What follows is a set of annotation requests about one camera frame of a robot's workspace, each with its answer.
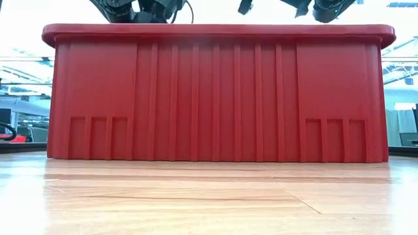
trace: bin vertical rib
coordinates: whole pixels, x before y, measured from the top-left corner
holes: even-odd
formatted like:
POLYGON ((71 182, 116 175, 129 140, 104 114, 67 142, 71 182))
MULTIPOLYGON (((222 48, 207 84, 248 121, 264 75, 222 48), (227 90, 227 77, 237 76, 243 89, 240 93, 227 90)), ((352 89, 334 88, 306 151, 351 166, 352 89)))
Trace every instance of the bin vertical rib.
POLYGON ((172 46, 171 83, 170 83, 170 130, 169 160, 176 160, 176 126, 177 126, 177 82, 178 82, 178 46, 172 46))
POLYGON ((191 75, 191 160, 198 160, 199 143, 199 45, 193 45, 191 75))
POLYGON ((151 78, 150 78, 150 107, 148 114, 148 139, 146 156, 147 160, 154 160, 154 136, 155 136, 155 104, 157 96, 157 69, 158 69, 158 45, 152 44, 151 49, 151 78))
POLYGON ((278 156, 277 161, 283 162, 286 155, 285 145, 285 104, 283 84, 283 54, 281 45, 276 45, 276 83, 277 83, 277 120, 278 120, 278 156))
POLYGON ((242 158, 242 126, 241 126, 241 46, 234 45, 234 160, 242 158))
POLYGON ((220 48, 219 45, 214 45, 214 59, 213 59, 213 69, 214 69, 214 90, 213 90, 213 154, 212 154, 212 160, 217 162, 219 161, 219 149, 220 149, 220 48))
POLYGON ((261 45, 255 45, 255 129, 256 129, 256 161, 262 162, 263 149, 263 77, 262 77, 261 45))

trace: wooden floor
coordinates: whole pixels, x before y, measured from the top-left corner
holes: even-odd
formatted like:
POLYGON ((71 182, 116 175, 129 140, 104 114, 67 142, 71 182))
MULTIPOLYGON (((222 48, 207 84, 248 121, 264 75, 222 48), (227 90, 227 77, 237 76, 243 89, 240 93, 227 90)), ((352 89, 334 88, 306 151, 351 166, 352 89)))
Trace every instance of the wooden floor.
POLYGON ((0 234, 418 234, 418 159, 389 164, 0 155, 0 234))

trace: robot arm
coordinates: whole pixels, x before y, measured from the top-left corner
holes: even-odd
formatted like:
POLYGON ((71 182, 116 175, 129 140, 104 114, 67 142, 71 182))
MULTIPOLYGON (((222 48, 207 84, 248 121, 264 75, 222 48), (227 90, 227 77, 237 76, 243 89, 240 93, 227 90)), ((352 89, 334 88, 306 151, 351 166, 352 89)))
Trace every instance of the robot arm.
MULTIPOLYGON (((313 3, 313 16, 315 20, 322 23, 329 23, 335 20, 356 0, 280 0, 297 9, 296 16, 305 16, 308 13, 309 4, 313 3)), ((241 0, 239 13, 245 15, 252 8, 253 0, 241 0)))
POLYGON ((90 0, 110 23, 167 23, 181 10, 186 0, 90 0), (140 12, 134 12, 137 1, 140 12))

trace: plastic storage bin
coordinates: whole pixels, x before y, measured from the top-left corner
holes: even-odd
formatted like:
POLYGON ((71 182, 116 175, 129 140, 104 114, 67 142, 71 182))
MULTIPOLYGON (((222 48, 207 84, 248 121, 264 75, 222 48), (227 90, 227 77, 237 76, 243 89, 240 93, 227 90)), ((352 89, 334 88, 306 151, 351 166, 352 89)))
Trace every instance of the plastic storage bin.
POLYGON ((48 157, 388 161, 386 25, 77 25, 56 48, 48 157))

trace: bin rim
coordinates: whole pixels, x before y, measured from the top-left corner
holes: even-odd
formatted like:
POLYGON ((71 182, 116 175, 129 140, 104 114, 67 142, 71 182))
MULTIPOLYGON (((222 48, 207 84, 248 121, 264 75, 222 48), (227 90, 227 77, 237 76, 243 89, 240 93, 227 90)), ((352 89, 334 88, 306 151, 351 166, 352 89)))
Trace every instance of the bin rim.
POLYGON ((42 40, 55 48, 56 37, 67 36, 264 36, 264 37, 380 37, 381 49, 395 40, 389 25, 244 25, 244 24, 80 24, 53 23, 46 25, 42 40))

